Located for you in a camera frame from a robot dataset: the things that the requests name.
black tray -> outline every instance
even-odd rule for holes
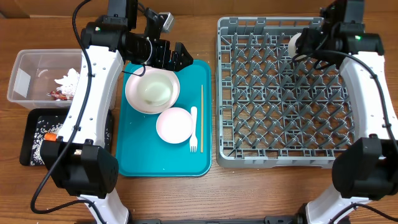
[[[36,130],[39,128],[50,128],[55,123],[63,123],[67,117],[69,108],[37,108],[32,110],[26,121],[25,135],[22,142],[21,154],[19,155],[19,163],[23,166],[30,166],[32,154],[34,153],[33,144],[35,140]],[[105,150],[110,152],[112,132],[113,132],[113,116],[108,111],[105,124]],[[34,164],[34,166],[42,166],[43,164]]]

plastic dish rack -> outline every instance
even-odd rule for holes
[[[316,71],[312,58],[294,65],[287,51],[293,35],[321,23],[321,17],[218,21],[219,165],[331,168],[352,143],[351,106],[336,67]]]

black base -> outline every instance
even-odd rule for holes
[[[23,166],[30,165],[30,159],[32,157],[32,146],[34,143],[34,134],[36,132],[37,123],[41,116],[54,116],[61,119],[62,122],[68,115],[69,108],[37,108],[30,111],[25,127],[24,140],[22,142],[21,153],[19,154],[19,163]],[[111,111],[108,111],[105,124],[105,147],[104,149],[111,152],[112,133],[113,133],[114,119]]]
[[[75,224],[96,224],[96,222],[80,222]],[[265,219],[229,219],[229,220],[181,220],[181,221],[161,221],[159,219],[151,220],[133,220],[129,213],[128,224],[298,224],[293,215],[268,216]],[[351,224],[348,217],[342,219],[338,224]]]

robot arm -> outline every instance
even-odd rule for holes
[[[308,54],[340,68],[355,123],[354,144],[333,164],[333,184],[300,209],[297,223],[330,223],[353,203],[366,204],[398,191],[397,151],[384,125],[382,100],[374,77],[352,58],[329,54],[330,51],[350,54],[377,74],[392,133],[398,135],[398,119],[384,76],[381,39],[377,34],[364,33],[363,9],[363,1],[337,0],[321,11],[325,18],[322,30],[304,29],[294,43],[299,55]],[[353,208],[336,217],[334,223],[339,223],[351,211]]]
[[[144,34],[134,34],[137,1],[110,0],[108,15],[89,22],[81,32],[81,40],[91,60],[91,89],[78,131],[51,176],[55,185],[71,196],[95,203],[106,223],[131,222],[114,188],[118,179],[118,162],[104,150],[104,129],[109,104],[125,61],[159,69],[179,71],[193,63],[183,44],[177,42],[171,52],[170,42],[160,39],[161,32],[170,32],[174,18],[170,13],[157,14],[147,8]],[[88,65],[82,54],[81,75],[67,118],[58,132],[57,141],[43,141],[40,155],[48,170],[58,159],[75,129],[88,84]],[[86,204],[97,223],[95,210]]]

small white bowl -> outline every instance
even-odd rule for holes
[[[297,53],[296,53],[296,41],[297,41],[297,39],[298,39],[300,36],[301,36],[301,33],[298,33],[298,34],[294,35],[294,36],[290,39],[289,43],[287,44],[287,51],[288,51],[289,56],[290,56],[291,58],[297,55]],[[304,57],[306,57],[306,55],[298,56],[298,57],[296,58],[296,60],[300,60],[301,58],[304,58]]]
[[[192,135],[193,127],[191,114],[182,108],[169,108],[156,121],[157,134],[171,144],[186,141]]]
[[[143,67],[134,73],[141,74]],[[176,102],[180,94],[180,82],[174,72],[145,67],[142,77],[130,75],[125,87],[126,99],[137,111],[145,114],[161,113]]]

